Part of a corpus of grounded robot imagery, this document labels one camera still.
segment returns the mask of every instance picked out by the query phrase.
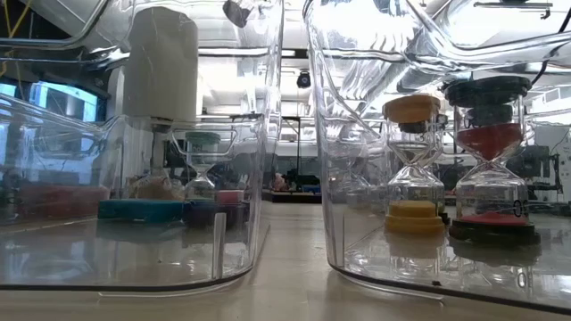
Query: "hourglass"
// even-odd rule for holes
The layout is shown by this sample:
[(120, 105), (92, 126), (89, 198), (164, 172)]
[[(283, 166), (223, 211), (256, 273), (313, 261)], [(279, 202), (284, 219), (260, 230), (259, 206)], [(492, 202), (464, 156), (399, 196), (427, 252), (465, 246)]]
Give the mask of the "hourglass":
[(429, 95), (406, 96), (385, 104), (388, 145), (404, 163), (388, 184), (385, 228), (389, 232), (424, 235), (444, 230), (434, 192), (442, 182), (424, 169), (434, 161), (430, 153), (441, 148), (435, 134), (439, 109), (438, 99)]
[(455, 109), (457, 144), (477, 159), (456, 185), (450, 235), (476, 243), (538, 243), (528, 220), (525, 181), (503, 163), (524, 138), (522, 98), (527, 78), (499, 76), (445, 89)]
[(186, 163), (196, 171), (196, 177), (186, 184), (189, 200), (214, 201), (216, 186), (208, 171), (216, 165), (220, 135), (208, 131), (186, 132)]

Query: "clear plastic bin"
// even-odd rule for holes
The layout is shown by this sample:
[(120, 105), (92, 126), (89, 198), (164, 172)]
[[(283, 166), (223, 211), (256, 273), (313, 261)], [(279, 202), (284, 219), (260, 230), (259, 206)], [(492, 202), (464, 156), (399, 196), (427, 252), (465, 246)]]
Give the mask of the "clear plastic bin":
[(0, 38), (0, 288), (185, 291), (246, 274), (268, 230), (283, 3), (31, 3), (14, 10), (45, 32)]
[[(568, 214), (563, 214), (568, 212), (570, 200), (565, 194), (571, 182), (566, 174), (559, 174), (563, 173), (561, 166), (567, 167), (561, 165), (562, 158), (568, 162), (567, 116), (571, 110), (563, 100), (557, 107), (554, 103), (554, 107), (545, 108), (554, 100), (547, 93), (554, 90), (558, 94), (558, 86), (568, 85), (568, 80), (556, 75), (560, 68), (569, 66), (569, 16), (569, 4), (562, 2), (306, 2), (304, 19), (310, 38), (324, 178), (327, 260), (333, 269), (377, 289), (423, 292), (421, 295), (438, 300), (451, 295), (571, 312), (566, 281), (571, 274), (571, 252), (564, 236), (569, 232), (569, 220)], [(458, 83), (502, 75), (528, 78), (534, 84), (529, 93), (523, 93), (526, 111), (522, 147), (538, 145), (530, 146), (537, 147), (538, 153), (517, 158), (523, 155), (523, 148), (513, 146), (517, 148), (514, 158), (521, 166), (512, 164), (506, 170), (541, 170), (540, 177), (525, 176), (530, 193), (534, 189), (539, 195), (529, 207), (529, 219), (535, 223), (535, 240), (541, 235), (541, 241), (532, 245), (498, 239), (476, 243), (450, 238), (448, 227), (445, 235), (407, 233), (414, 228), (403, 228), (398, 233), (385, 229), (388, 214), (364, 202), (375, 199), (369, 203), (373, 205), (380, 198), (388, 203), (389, 182), (403, 166), (389, 149), (394, 138), (389, 135), (400, 136), (401, 128), (384, 121), (387, 115), (383, 106), (413, 95), (431, 95), (440, 101), (442, 117), (434, 125), (443, 135), (436, 135), (442, 141), (433, 144), (438, 148), (432, 153), (438, 156), (442, 147), (443, 155), (426, 170), (434, 171), (430, 174), (434, 181), (443, 181), (445, 195), (439, 185), (439, 191), (434, 192), (438, 202), (400, 209), (398, 215), (427, 226), (439, 220), (434, 213), (437, 204), (438, 215), (447, 224), (456, 218), (454, 186), (462, 173), (476, 165), (476, 159), (462, 150), (462, 144), (455, 143), (460, 117), (445, 99), (444, 90)], [(403, 114), (418, 115), (410, 106), (400, 107)], [(556, 119), (554, 115), (565, 117)], [(485, 139), (493, 142), (501, 137), (490, 135)], [(434, 160), (430, 152), (420, 159)], [(546, 165), (525, 167), (534, 161)], [(413, 179), (405, 183), (408, 187), (416, 184)], [(540, 188), (546, 194), (537, 192)], [(557, 249), (554, 234), (561, 236), (562, 245)]]

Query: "white cylinder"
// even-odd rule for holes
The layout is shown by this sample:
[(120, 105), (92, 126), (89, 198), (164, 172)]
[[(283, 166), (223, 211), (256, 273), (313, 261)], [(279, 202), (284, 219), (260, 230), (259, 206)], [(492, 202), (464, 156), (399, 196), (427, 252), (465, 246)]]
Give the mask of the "white cylinder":
[(128, 41), (123, 113), (194, 121), (198, 28), (185, 14), (163, 7), (138, 12)]

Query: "table surface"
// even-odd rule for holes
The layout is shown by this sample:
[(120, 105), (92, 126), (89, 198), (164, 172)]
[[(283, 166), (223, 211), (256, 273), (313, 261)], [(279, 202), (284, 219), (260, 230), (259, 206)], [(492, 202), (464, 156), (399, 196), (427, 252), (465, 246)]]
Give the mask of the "table surface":
[(271, 229), (256, 267), (223, 289), (169, 298), (0, 292), (10, 320), (571, 320), (458, 298), (367, 290), (327, 264), (320, 204), (264, 202)]

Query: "red material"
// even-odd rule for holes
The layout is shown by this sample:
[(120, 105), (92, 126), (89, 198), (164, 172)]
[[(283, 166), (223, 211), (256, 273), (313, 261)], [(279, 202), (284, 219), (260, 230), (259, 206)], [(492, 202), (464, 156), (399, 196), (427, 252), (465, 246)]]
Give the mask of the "red material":
[(508, 147), (519, 145), (523, 139), (519, 124), (492, 125), (458, 132), (460, 145), (477, 152), (487, 161), (497, 158)]
[(461, 218), (464, 222), (482, 223), (501, 226), (524, 226), (527, 225), (526, 218), (518, 218), (514, 215), (500, 214), (498, 212), (488, 211), (484, 214), (470, 215)]
[(216, 201), (220, 204), (238, 204), (244, 199), (244, 191), (218, 191)]
[(95, 186), (25, 185), (20, 189), (22, 219), (78, 218), (97, 215), (109, 189)]

